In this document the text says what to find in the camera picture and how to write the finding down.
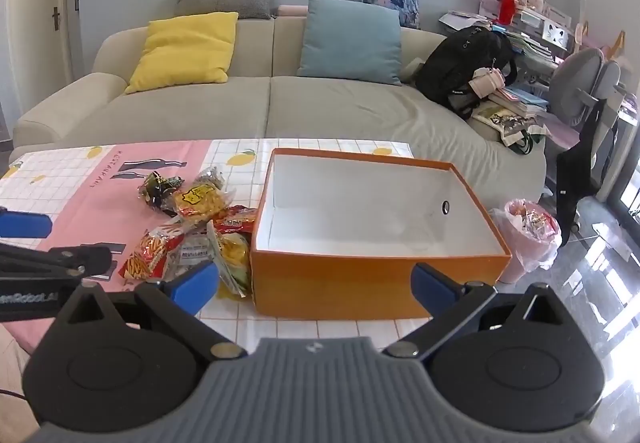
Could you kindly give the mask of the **red fries snack bag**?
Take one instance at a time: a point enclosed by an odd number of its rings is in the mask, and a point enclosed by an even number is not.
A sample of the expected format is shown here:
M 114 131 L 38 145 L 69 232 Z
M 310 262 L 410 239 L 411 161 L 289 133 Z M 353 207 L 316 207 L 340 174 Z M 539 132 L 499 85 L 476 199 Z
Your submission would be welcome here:
M 118 271 L 120 277 L 133 281 L 163 278 L 168 255 L 180 246 L 186 233 L 178 220 L 146 231 Z

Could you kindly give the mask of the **yellow chips clear bag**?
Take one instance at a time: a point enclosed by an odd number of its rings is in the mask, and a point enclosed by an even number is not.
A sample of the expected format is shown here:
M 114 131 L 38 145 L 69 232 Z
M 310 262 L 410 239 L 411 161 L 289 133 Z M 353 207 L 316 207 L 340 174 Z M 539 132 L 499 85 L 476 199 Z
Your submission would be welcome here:
M 224 286 L 235 297 L 250 296 L 250 244 L 245 236 L 236 232 L 219 233 L 214 221 L 209 221 L 207 237 Z

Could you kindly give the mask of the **red foil snack bag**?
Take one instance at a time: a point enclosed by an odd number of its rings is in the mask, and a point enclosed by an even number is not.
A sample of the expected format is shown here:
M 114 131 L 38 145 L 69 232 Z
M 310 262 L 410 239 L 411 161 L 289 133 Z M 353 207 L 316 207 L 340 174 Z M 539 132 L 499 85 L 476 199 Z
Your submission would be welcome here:
M 218 234 L 250 235 L 254 231 L 257 209 L 233 205 L 218 212 L 213 218 L 213 227 Z

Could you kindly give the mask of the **white candies clear bag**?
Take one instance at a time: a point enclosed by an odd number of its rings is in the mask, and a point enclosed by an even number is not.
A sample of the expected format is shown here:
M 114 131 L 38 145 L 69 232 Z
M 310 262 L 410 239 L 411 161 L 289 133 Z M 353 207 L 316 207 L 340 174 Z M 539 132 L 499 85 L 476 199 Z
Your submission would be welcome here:
M 167 259 L 167 275 L 178 277 L 191 267 L 214 259 L 214 248 L 205 227 L 186 234 Z

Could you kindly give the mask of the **pink white patterned tablecloth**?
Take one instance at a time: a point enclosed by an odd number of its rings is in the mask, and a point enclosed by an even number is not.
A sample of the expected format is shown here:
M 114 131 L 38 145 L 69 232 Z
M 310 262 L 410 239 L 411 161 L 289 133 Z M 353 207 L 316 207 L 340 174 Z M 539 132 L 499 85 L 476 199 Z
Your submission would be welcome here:
M 255 207 L 273 148 L 307 148 L 410 157 L 406 143 L 349 140 L 201 140 L 96 145 L 22 155 L 1 179 L 1 205 L 38 212 L 53 222 L 46 239 L 17 238 L 17 246 L 47 250 L 54 246 L 103 243 L 122 264 L 146 231 L 163 216 L 138 195 L 144 177 L 156 170 L 191 182 L 217 168 L 237 204 Z M 382 349 L 431 319 L 383 321 L 299 321 L 256 312 L 252 301 L 236 300 L 221 290 L 196 315 L 248 351 L 262 338 L 349 338 L 364 336 Z

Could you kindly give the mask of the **dark green snack packet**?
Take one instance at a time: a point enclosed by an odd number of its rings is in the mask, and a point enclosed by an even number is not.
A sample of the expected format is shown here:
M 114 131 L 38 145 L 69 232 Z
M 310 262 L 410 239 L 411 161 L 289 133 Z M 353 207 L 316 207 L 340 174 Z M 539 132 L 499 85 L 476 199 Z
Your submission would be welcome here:
M 157 171 L 153 171 L 138 187 L 138 195 L 151 208 L 162 211 L 169 217 L 175 217 L 177 212 L 174 206 L 174 194 L 181 189 L 183 182 L 182 177 L 165 178 Z

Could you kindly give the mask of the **yellow label snack bag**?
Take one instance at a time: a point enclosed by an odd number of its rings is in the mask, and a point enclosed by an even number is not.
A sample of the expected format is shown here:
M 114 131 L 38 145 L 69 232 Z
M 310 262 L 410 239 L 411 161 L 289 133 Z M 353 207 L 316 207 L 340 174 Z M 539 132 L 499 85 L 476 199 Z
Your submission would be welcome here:
M 192 185 L 186 192 L 174 195 L 174 208 L 183 220 L 204 221 L 212 218 L 231 204 L 231 195 L 213 183 Z

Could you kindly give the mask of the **pink trash bin bag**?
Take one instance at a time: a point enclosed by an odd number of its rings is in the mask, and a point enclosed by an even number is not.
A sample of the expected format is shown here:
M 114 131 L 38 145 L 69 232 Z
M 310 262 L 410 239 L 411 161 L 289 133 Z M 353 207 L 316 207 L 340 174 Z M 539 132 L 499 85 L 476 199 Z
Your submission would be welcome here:
M 529 200 L 510 200 L 489 211 L 511 252 L 511 260 L 499 277 L 515 284 L 525 274 L 552 267 L 562 243 L 558 221 Z

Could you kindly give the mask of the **brown nuts clear packet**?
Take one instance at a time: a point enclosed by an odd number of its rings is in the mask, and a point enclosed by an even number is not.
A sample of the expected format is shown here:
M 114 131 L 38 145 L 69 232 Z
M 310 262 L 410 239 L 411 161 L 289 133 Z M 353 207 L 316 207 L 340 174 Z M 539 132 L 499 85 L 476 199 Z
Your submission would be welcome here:
M 209 184 L 215 186 L 217 190 L 222 191 L 224 185 L 226 185 L 226 180 L 224 180 L 224 175 L 217 167 L 210 166 L 198 174 L 193 184 Z

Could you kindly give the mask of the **orange cardboard box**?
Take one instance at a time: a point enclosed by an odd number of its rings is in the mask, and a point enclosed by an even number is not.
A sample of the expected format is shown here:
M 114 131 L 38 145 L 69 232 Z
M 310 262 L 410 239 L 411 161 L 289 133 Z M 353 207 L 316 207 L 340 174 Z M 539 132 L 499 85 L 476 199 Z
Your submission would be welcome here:
M 417 319 L 410 290 L 427 263 L 495 284 L 511 252 L 450 163 L 276 148 L 250 248 L 261 315 L 301 321 Z

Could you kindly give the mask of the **black jacket on chair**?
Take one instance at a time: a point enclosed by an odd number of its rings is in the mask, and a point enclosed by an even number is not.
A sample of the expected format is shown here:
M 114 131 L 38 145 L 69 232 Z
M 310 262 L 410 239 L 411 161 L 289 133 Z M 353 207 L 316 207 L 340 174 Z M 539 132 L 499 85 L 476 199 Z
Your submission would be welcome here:
M 593 141 L 605 107 L 597 100 L 579 133 L 579 141 L 556 159 L 556 221 L 561 229 L 561 246 L 570 240 L 578 203 L 597 192 L 591 177 Z

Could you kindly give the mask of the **printed tote bag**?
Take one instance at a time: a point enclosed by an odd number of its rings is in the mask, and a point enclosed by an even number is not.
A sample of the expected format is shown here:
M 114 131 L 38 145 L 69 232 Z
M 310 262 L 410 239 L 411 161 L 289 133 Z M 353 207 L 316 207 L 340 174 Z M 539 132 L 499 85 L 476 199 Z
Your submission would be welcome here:
M 472 119 L 498 133 L 500 142 L 516 154 L 528 155 L 548 133 L 535 118 L 526 118 L 496 103 L 476 107 Z

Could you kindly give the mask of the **stack of books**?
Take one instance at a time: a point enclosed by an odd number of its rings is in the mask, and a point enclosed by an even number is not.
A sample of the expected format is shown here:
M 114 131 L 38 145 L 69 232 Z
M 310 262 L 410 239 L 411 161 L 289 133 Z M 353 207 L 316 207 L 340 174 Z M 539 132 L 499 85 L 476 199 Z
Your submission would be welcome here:
M 488 99 L 526 118 L 547 111 L 549 105 L 545 99 L 515 88 L 500 88 L 489 94 Z

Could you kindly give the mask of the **beige sofa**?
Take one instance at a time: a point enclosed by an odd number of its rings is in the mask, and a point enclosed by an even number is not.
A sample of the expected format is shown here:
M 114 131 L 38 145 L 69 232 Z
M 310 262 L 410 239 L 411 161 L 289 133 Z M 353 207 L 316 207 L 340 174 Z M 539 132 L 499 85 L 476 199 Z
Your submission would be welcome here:
M 407 85 L 299 76 L 305 25 L 303 18 L 239 21 L 226 82 L 138 93 L 126 85 L 146 31 L 122 30 L 103 41 L 88 75 L 18 119 L 13 153 L 177 140 L 395 141 L 418 158 L 454 164 L 488 208 L 538 200 L 544 145 L 516 154 L 494 130 Z

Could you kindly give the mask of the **black backpack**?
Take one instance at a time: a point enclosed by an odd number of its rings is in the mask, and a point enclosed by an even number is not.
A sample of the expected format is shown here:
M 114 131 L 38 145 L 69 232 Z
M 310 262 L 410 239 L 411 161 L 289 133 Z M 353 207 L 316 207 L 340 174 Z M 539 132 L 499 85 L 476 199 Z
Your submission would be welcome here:
M 491 94 L 518 78 L 509 38 L 473 25 L 447 37 L 414 75 L 414 85 L 429 100 L 468 119 L 480 105 L 480 92 Z

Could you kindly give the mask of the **yellow cushion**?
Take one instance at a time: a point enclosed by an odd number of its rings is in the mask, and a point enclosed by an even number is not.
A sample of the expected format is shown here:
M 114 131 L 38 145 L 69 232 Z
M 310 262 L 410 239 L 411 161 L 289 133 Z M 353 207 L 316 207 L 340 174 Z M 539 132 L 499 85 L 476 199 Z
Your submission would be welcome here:
M 149 22 L 142 55 L 127 94 L 228 81 L 236 12 L 176 16 Z

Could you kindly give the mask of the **grey desk chair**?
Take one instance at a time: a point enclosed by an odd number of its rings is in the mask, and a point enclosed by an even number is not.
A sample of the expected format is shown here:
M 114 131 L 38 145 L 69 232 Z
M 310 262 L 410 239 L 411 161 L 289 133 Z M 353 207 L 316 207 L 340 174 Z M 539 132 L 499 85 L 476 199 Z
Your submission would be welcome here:
M 614 157 L 620 109 L 626 99 L 634 97 L 620 78 L 620 63 L 608 61 L 598 49 L 571 54 L 551 77 L 546 93 L 548 114 L 544 116 L 544 121 L 550 132 L 546 156 L 550 170 L 548 181 L 555 197 L 555 218 L 556 159 L 578 143 L 579 133 L 597 100 L 605 100 L 605 107 L 593 141 L 591 177 L 597 192 L 602 188 Z M 576 229 L 579 229 L 577 211 L 570 234 Z

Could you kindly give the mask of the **white door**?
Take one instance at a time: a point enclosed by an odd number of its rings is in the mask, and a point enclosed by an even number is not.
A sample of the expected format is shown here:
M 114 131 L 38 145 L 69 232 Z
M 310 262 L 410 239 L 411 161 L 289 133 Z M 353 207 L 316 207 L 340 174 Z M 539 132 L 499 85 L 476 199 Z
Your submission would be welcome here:
M 22 114 L 73 80 L 70 0 L 6 0 L 9 58 Z

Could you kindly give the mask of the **cluttered pink desk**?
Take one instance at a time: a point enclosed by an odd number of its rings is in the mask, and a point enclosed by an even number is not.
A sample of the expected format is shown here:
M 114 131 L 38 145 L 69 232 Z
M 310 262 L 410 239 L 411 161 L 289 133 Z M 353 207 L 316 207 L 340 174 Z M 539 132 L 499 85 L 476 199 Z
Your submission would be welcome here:
M 542 93 L 556 68 L 574 51 L 572 18 L 547 0 L 515 0 L 508 25 L 499 24 L 502 0 L 478 0 L 476 13 L 451 10 L 438 20 L 447 35 L 471 25 L 494 26 L 509 37 L 518 64 L 518 85 Z

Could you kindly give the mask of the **teal cushion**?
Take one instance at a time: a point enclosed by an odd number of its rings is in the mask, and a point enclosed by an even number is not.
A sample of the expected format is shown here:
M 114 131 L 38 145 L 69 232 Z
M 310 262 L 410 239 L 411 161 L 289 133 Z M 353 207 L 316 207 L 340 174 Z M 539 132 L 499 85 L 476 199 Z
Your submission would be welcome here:
M 349 0 L 308 0 L 297 75 L 400 84 L 398 12 Z

